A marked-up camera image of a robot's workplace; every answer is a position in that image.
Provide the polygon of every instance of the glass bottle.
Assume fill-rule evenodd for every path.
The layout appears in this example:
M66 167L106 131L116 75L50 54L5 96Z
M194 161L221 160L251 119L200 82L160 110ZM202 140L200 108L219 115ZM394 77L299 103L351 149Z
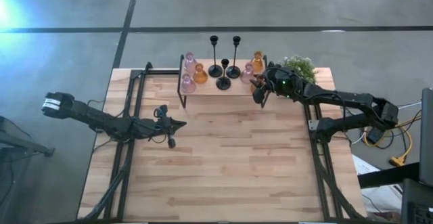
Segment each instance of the glass bottle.
M185 69L187 72L192 73L196 70L197 61L194 58L194 54L188 51L185 55Z
M241 81L245 84L250 84L250 79L254 79L254 71L252 70L252 65L247 63L245 70L241 73Z
M197 84L203 84L208 80L208 74L206 74L206 72L203 70L203 64L198 63L196 65L196 72L192 78Z
M254 58L251 59L252 70L254 72L262 72L263 70L263 53L261 51L254 52Z
M193 93L196 90L196 84L192 81L189 74L182 76L181 89L184 93Z

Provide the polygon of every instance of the wooden table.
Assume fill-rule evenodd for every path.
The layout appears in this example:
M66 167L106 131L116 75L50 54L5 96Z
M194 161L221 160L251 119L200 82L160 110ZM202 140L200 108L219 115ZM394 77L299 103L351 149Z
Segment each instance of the wooden table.
M113 71L105 112L123 109L130 71ZM334 89L331 70L317 71L318 85ZM251 97L205 96L189 98L183 109L177 78L146 77L140 117L153 118L154 109L167 104L168 115L187 125L176 132L175 149L136 141L124 221L322 221L301 104L271 95L261 109ZM341 117L337 106L321 109L324 117ZM101 134L96 145L107 140ZM329 147L338 187L365 215L347 141L333 139ZM107 190L115 149L109 143L94 153L78 217Z

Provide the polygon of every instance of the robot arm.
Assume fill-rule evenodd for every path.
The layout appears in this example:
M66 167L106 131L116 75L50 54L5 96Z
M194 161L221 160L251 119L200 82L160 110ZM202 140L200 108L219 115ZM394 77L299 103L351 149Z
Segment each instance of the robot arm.
M169 148L176 146L173 135L177 129L186 125L167 117L167 106L162 105L154 111L156 122L152 119L139 119L129 116L116 117L88 106L84 102L76 101L74 96L68 93L48 93L43 104L43 114L52 118L72 118L83 122L96 131L105 131L116 141L130 139L150 139L159 135L167 135Z
M360 127L372 126L388 130L397 124L398 108L383 98L376 98L369 93L347 93L330 91L307 82L290 68L270 63L266 70L251 82L256 86L253 93L258 104L267 99L270 93L289 97L294 102L306 105L332 104L347 108L356 108L362 114L345 118L322 118L309 125L318 142L327 143L337 131L347 131Z

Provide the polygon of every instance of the black candle holder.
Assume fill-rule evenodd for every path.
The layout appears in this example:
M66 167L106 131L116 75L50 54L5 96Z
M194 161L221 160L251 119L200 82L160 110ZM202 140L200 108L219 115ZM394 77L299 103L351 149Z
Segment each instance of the black candle holder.
M223 76L219 77L216 80L216 87L220 90L226 90L226 89L230 88L230 86L231 86L230 79L225 76L225 69L229 65L229 60L228 59L222 59L221 64L223 65L224 72L223 72Z
M237 46L241 41L241 37L235 36L233 37L233 44L235 45L235 55L233 59L233 65L227 69L227 76L231 79L237 79L241 75L241 70L236 66L236 50Z
M221 68L221 66L217 65L217 57L215 55L215 46L218 43L218 37L216 35L212 35L210 37L210 43L214 47L214 64L209 67L208 74L211 77L218 78L219 76L221 76L223 74L223 68Z

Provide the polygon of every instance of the potted plant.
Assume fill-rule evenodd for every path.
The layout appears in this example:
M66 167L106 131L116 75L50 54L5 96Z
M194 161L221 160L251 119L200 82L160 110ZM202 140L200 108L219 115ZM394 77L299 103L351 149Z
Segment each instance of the potted plant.
M310 83L316 83L317 71L314 71L314 66L311 64L310 58L303 58L297 55L290 59L285 57L280 63L282 66L291 68L297 75Z

